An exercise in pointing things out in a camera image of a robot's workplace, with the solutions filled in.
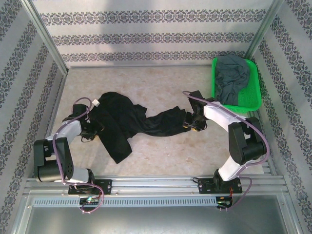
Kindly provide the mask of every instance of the robotic arm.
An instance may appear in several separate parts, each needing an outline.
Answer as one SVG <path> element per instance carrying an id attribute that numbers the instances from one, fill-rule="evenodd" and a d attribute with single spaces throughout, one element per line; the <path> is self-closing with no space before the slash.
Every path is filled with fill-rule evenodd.
<path id="1" fill-rule="evenodd" d="M 187 96 L 194 112 L 186 114 L 185 127 L 201 131 L 207 128 L 206 120 L 210 119 L 229 133 L 230 156 L 214 174 L 216 191 L 220 191 L 222 186 L 227 184 L 225 182 L 237 178 L 247 165 L 255 163 L 257 159 L 266 154 L 267 147 L 263 138 L 241 121 L 245 120 L 261 132 L 259 120 L 255 117 L 245 118 L 225 111 L 225 108 L 220 108 L 222 105 L 219 102 L 213 98 L 204 99 L 199 91 L 188 93 Z"/>
<path id="2" fill-rule="evenodd" d="M 56 134 L 35 141 L 34 174 L 36 180 L 38 182 L 64 182 L 69 185 L 70 195 L 99 195 L 99 199 L 103 193 L 110 194 L 112 181 L 95 180 L 90 169 L 74 167 L 69 149 L 69 144 L 75 137 L 81 135 L 92 140 L 103 128 L 96 121 L 90 121 L 85 105 L 74 104 L 73 113 L 63 120 Z M 53 147 L 53 138 L 55 138 L 55 147 Z M 52 155 L 58 155 L 59 163 L 57 159 L 52 159 Z"/>

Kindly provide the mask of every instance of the green basket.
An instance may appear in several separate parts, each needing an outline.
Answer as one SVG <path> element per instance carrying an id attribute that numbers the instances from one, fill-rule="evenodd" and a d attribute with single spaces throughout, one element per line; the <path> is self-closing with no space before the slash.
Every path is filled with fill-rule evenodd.
<path id="1" fill-rule="evenodd" d="M 212 64 L 212 97 L 215 97 L 215 65 L 217 58 L 214 58 Z M 224 105 L 236 113 L 247 113 L 256 111 L 262 104 L 261 92 L 258 78 L 257 66 L 250 60 L 245 59 L 250 69 L 250 78 L 248 85 L 238 93 L 238 106 Z"/>

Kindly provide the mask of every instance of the patterned wallpaper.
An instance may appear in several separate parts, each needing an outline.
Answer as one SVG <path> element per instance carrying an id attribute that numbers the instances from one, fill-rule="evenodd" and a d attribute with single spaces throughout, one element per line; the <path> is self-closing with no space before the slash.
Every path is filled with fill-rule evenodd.
<path id="1" fill-rule="evenodd" d="M 18 0 L 0 3 L 0 234 L 12 227 L 33 143 L 45 137 L 63 74 Z"/>
<path id="2" fill-rule="evenodd" d="M 308 1 L 285 1 L 254 54 L 259 114 L 304 233 L 312 233 L 311 18 Z"/>
<path id="3" fill-rule="evenodd" d="M 272 0 L 34 0 L 67 66 L 196 65 L 243 56 Z"/>

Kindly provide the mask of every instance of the metal base plate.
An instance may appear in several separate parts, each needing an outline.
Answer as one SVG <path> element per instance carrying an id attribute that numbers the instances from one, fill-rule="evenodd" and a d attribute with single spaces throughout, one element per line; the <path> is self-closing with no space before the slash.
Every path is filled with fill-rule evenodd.
<path id="1" fill-rule="evenodd" d="M 220 189 L 214 184 L 213 178 L 201 178 L 198 181 L 198 190 L 200 194 L 229 194 L 231 188 L 233 194 L 241 194 L 243 192 L 239 178 L 223 182 Z"/>
<path id="2" fill-rule="evenodd" d="M 111 179 L 96 179 L 94 184 L 100 186 L 105 195 L 110 195 L 112 191 Z M 99 189 L 90 188 L 90 186 L 69 186 L 68 195 L 99 195 Z"/>

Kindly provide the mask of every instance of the black cloth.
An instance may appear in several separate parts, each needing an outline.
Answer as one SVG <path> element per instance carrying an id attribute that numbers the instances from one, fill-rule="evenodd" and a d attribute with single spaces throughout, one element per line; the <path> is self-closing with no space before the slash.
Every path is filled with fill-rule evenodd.
<path id="1" fill-rule="evenodd" d="M 247 86 L 250 70 L 243 58 L 218 56 L 215 65 L 215 99 L 221 104 L 238 105 L 238 92 Z"/>
<path id="2" fill-rule="evenodd" d="M 124 95 L 108 92 L 98 101 L 99 106 L 94 107 L 89 116 L 105 126 L 98 136 L 116 163 L 123 161 L 132 152 L 127 139 L 137 133 L 168 137 L 190 130 L 182 126 L 186 112 L 177 106 L 147 118 L 147 108 L 134 105 Z"/>

